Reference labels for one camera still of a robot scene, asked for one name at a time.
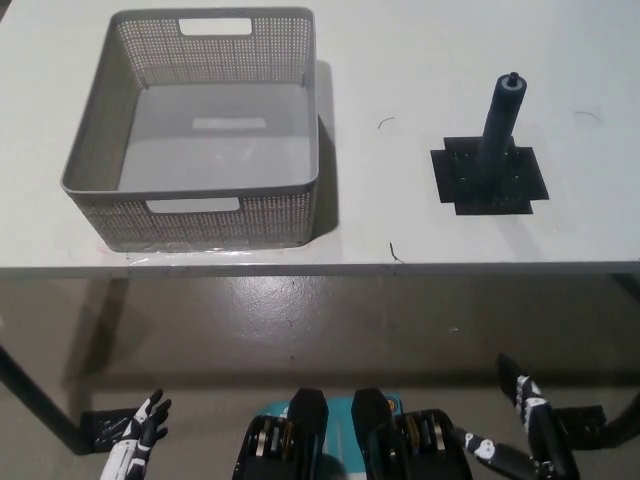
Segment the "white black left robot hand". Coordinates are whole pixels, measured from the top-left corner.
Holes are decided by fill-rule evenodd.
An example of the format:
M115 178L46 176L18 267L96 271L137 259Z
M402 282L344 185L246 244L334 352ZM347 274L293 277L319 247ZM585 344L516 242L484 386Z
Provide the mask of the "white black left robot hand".
M153 447L168 434L164 425L172 401L161 402L163 390L150 395L134 413L119 441L112 447L101 480L142 480Z

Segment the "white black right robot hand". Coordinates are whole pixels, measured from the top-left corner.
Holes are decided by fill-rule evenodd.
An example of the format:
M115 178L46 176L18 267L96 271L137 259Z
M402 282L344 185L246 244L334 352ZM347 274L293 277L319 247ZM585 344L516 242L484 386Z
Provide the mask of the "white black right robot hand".
M578 479L567 435L537 383L504 353L498 355L496 367L500 388L516 409L530 451L521 452L456 426L458 443L481 465L507 479Z

